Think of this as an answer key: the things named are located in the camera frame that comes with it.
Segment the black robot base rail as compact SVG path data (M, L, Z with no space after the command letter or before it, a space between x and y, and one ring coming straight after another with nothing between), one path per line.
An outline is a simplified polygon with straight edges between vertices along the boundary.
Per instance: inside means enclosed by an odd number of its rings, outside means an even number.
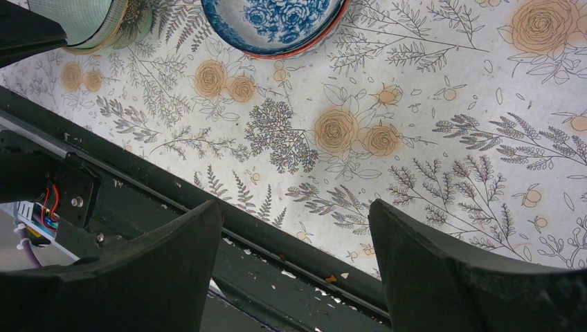
M68 266L1 274L2 331L388 331L332 297L316 299L252 256L229 271L253 280L236 304L208 294L222 240L220 204L206 201L176 219Z

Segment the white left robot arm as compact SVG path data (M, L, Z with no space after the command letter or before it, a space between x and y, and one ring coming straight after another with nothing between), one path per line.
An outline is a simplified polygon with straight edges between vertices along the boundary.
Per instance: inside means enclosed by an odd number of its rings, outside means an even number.
M9 1L1 1L1 67L66 45L57 22Z

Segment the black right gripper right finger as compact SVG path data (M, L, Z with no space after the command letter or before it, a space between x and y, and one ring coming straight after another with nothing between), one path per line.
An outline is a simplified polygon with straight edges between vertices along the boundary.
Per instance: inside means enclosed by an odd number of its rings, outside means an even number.
M585 331L586 271L465 243L376 200L368 216L394 331Z

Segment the red patterned small bowl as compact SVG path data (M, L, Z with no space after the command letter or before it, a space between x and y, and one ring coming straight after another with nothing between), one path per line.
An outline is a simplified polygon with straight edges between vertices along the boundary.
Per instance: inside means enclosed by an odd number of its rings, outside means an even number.
M300 48L297 48L286 53L280 53L277 55L258 55L246 51L243 51L243 53L246 56L252 57L254 59L270 60L294 59L307 54L312 54L313 52L316 52L318 48L321 47L328 39L334 36L336 30L338 29L343 20L345 13L347 12L347 9L350 6L350 3L351 1L343 1L341 9L337 12L336 16L331 20L329 25L326 28L322 29L321 32L315 38L313 38L311 41L301 46Z

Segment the blue white patterned bowl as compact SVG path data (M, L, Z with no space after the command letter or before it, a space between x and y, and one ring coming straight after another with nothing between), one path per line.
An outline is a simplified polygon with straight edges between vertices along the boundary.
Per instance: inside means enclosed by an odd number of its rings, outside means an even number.
M347 1L210 0L201 2L212 29L228 45L250 55L298 50L326 31Z

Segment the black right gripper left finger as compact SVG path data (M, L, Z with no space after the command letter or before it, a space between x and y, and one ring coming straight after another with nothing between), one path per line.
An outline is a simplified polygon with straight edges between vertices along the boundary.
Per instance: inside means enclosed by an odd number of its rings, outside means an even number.
M206 201L68 266L1 274L2 331L198 331L224 216Z

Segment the light green celadon bowl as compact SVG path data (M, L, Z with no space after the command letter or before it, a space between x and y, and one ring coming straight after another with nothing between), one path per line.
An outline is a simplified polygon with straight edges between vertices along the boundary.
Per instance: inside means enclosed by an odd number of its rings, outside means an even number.
M115 51L139 42L152 25L152 7L136 0L29 1L28 9L57 22L63 49L74 55Z

